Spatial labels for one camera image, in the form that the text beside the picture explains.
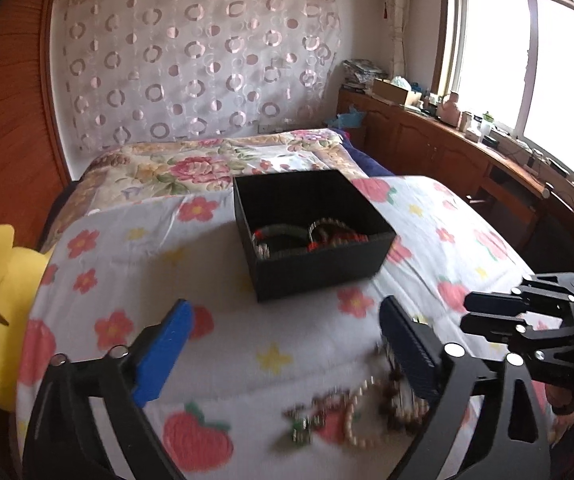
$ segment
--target window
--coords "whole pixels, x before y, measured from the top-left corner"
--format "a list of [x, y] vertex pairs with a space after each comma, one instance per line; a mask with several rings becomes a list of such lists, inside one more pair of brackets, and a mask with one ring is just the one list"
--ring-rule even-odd
[[460, 0], [451, 89], [460, 108], [561, 163], [574, 178], [574, 9], [554, 0]]

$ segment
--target black box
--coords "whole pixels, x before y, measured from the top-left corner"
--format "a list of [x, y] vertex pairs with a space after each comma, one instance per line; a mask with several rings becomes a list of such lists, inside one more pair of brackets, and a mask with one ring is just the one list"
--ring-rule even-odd
[[[237, 176], [234, 207], [258, 301], [371, 278], [396, 237], [378, 210], [337, 170]], [[344, 222], [369, 240], [276, 258], [257, 256], [252, 243], [257, 229], [271, 224], [307, 228], [321, 218]]]

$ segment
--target plush toy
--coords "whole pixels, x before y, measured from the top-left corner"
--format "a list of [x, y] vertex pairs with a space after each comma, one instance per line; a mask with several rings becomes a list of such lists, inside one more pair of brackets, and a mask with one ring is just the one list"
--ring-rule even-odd
[[27, 317], [49, 254], [13, 247], [14, 228], [0, 225], [0, 408], [12, 412]]

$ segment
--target floral blanket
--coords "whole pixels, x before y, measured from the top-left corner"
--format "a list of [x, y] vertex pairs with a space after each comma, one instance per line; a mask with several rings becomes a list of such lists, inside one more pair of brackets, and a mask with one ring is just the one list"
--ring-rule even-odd
[[[378, 308], [388, 295], [444, 343], [502, 358], [506, 346], [460, 330], [464, 298], [470, 290], [509, 292], [531, 271], [484, 219], [430, 178], [353, 183], [398, 233], [380, 272], [268, 304], [255, 299], [231, 189], [153, 198], [74, 222], [56, 245], [27, 325], [16, 406], [21, 446], [51, 355], [99, 358], [114, 345], [131, 344], [186, 298], [193, 331], [160, 398], [144, 412], [187, 478], [291, 480], [294, 472], [312, 480], [387, 478], [409, 437], [356, 450], [343, 444], [343, 418], [330, 415], [310, 446], [295, 448], [291, 422], [281, 413], [335, 386], [354, 389], [387, 374], [373, 349], [381, 338]], [[556, 325], [530, 313], [525, 319], [538, 329]], [[548, 410], [544, 386], [535, 387]], [[93, 409], [116, 474], [133, 478], [109, 437], [102, 402]], [[358, 411], [361, 423], [376, 416], [367, 406]], [[458, 470], [478, 413], [474, 398], [442, 478]]]
[[145, 198], [218, 191], [234, 176], [294, 170], [329, 170], [365, 177], [332, 130], [297, 130], [242, 139], [141, 142], [96, 158], [52, 225], [43, 250], [94, 209]]

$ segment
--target blue gripper pad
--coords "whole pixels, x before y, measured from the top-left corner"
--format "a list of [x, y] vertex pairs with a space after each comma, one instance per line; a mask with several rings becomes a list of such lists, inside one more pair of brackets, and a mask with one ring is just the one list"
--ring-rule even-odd
[[379, 319], [382, 335], [414, 394], [428, 402], [437, 400], [442, 375], [442, 343], [431, 327], [414, 322], [393, 296], [382, 300]]
[[139, 408], [158, 399], [192, 329], [192, 305], [189, 301], [178, 300], [163, 320], [157, 338], [136, 366], [136, 387], [132, 399]]

